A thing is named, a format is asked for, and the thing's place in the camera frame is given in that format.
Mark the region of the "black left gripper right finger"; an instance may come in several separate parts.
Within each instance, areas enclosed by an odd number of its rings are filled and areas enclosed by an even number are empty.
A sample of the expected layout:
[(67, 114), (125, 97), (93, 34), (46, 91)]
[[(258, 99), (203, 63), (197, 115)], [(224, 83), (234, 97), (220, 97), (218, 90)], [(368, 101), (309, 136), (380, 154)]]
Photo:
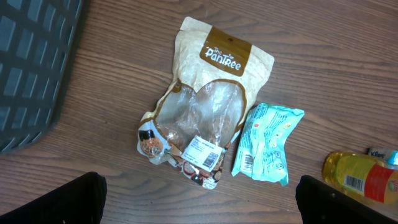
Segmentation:
[(397, 224), (309, 175), (301, 177), (295, 199), (303, 224)]

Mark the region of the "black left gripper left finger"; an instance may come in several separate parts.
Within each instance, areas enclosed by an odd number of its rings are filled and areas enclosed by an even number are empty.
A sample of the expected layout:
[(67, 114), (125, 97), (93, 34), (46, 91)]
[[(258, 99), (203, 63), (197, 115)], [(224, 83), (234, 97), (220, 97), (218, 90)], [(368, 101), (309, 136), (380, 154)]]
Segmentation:
[(1, 224), (100, 224), (106, 203), (106, 194), (106, 179), (96, 172), (88, 172), (1, 215)]

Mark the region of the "silver capped amber bottle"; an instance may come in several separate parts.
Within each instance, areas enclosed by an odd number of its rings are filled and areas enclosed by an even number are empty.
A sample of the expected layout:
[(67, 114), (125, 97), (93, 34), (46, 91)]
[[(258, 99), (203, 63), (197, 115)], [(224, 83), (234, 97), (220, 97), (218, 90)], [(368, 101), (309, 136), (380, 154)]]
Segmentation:
[(365, 154), (332, 152), (323, 164), (323, 179), (360, 202), (397, 205), (397, 167)]

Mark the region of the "teal snack packet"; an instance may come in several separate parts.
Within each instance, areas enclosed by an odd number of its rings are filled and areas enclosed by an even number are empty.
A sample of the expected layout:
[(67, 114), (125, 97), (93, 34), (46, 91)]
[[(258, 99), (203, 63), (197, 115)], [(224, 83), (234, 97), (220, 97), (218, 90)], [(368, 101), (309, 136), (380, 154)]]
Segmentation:
[(267, 103), (250, 110), (231, 175), (242, 173), (253, 180), (287, 185), (289, 171), (284, 147), (304, 115), (301, 109)]

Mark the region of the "beige brown snack packet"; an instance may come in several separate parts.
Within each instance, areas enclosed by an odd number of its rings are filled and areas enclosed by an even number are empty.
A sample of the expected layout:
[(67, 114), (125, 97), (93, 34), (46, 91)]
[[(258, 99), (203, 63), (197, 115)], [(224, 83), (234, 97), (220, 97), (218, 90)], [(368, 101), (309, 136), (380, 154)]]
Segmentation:
[(214, 26), (186, 17), (175, 38), (173, 80), (139, 123), (137, 150), (168, 162), (205, 189), (272, 71), (274, 57)]

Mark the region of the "teal Kleenex tissue pack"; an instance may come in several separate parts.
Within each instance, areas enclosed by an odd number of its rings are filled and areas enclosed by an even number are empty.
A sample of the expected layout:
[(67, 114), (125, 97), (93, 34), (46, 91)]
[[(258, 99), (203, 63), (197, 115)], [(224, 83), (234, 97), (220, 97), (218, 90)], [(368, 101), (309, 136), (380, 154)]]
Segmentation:
[(368, 154), (373, 157), (380, 158), (390, 165), (397, 165), (397, 151), (388, 148), (371, 147), (368, 149)]

